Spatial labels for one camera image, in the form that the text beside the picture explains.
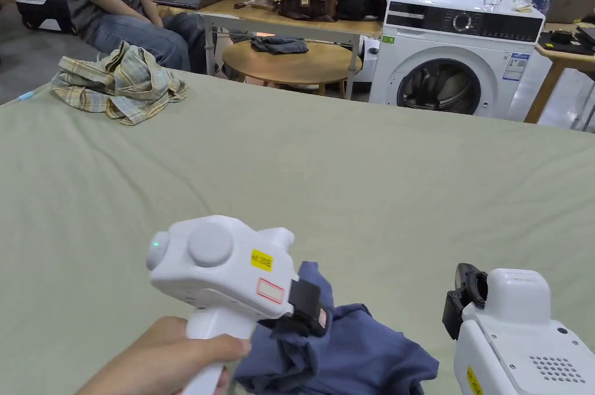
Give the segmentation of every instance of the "bed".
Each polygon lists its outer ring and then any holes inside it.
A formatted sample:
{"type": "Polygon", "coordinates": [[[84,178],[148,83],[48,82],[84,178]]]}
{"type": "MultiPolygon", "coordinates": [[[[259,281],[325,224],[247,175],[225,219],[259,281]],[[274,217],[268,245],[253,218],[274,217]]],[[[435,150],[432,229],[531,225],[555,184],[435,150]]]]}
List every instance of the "bed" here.
{"type": "Polygon", "coordinates": [[[363,302],[440,361],[456,265],[541,272],[553,317],[595,347],[595,138],[185,74],[192,95],[135,127],[50,90],[0,108],[0,380],[74,393],[160,316],[154,232],[210,214],[296,235],[338,304],[363,302]]]}

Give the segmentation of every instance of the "folded clothes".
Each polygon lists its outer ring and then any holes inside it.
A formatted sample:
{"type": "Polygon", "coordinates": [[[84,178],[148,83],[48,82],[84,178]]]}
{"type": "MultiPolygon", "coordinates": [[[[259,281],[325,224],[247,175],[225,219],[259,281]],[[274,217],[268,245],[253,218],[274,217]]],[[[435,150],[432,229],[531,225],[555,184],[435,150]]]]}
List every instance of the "folded clothes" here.
{"type": "Polygon", "coordinates": [[[100,62],[62,57],[52,79],[53,91],[71,107],[105,112],[111,119],[136,125],[168,103],[188,96],[187,85],[157,65],[151,53],[126,42],[100,62]]]}
{"type": "Polygon", "coordinates": [[[321,288],[330,311],[322,338],[302,337],[279,321],[258,325],[252,351],[234,378],[259,395],[420,395],[420,381],[438,374],[438,361],[400,332],[375,321],[362,304],[334,308],[332,289],[318,264],[304,262],[300,279],[321,288]]]}
{"type": "Polygon", "coordinates": [[[271,54],[297,54],[307,52],[303,39],[281,39],[277,37],[254,36],[250,42],[257,51],[271,54]]]}

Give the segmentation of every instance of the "washing machine label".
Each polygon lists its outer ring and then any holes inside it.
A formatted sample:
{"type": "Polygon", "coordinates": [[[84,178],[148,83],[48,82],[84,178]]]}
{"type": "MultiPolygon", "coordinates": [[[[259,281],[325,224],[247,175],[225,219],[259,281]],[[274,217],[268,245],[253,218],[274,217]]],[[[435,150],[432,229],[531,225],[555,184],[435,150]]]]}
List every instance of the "washing machine label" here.
{"type": "Polygon", "coordinates": [[[529,60],[529,55],[525,53],[514,52],[508,62],[506,71],[502,79],[504,80],[521,80],[523,71],[525,71],[526,63],[529,60]]]}

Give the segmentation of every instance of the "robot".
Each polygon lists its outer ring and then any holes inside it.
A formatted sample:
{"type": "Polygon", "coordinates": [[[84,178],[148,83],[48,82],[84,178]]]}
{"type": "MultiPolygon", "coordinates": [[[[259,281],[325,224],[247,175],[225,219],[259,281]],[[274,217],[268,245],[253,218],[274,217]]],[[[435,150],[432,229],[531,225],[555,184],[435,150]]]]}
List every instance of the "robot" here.
{"type": "MultiPolygon", "coordinates": [[[[300,280],[285,228],[254,231],[240,220],[211,216],[174,223],[151,242],[147,267],[154,287],[196,307],[187,336],[208,339],[228,334],[249,339],[257,322],[277,322],[302,336],[323,337],[328,310],[320,288],[300,280]]],[[[211,395],[222,364],[207,367],[184,395],[211,395]]]]}
{"type": "MultiPolygon", "coordinates": [[[[258,322],[283,322],[302,336],[327,333],[320,288],[301,281],[285,228],[254,231],[211,216],[174,223],[151,242],[152,285],[196,308],[194,339],[224,333],[248,339],[258,322]]],[[[489,274],[460,264],[447,293],[443,323],[457,341],[454,373],[463,395],[592,395],[595,357],[565,325],[551,319],[551,294],[535,271],[489,274]]],[[[222,364],[204,369],[184,395],[215,392],[222,364]]]]}
{"type": "Polygon", "coordinates": [[[541,274],[460,264],[442,322],[457,341],[454,374],[464,395],[595,393],[591,350],[551,319],[541,274]]]}

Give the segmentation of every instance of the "plaid shirt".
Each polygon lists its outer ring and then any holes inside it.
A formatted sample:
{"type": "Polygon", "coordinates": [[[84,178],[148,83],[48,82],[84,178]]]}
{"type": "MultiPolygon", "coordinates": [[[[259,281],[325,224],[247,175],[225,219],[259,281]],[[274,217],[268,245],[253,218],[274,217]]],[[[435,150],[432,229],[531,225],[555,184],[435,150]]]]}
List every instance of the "plaid shirt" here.
{"type": "Polygon", "coordinates": [[[159,67],[151,53],[126,42],[98,63],[65,56],[58,66],[51,86],[61,100],[85,112],[105,112],[126,125],[141,123],[188,96],[182,80],[159,67]]]}

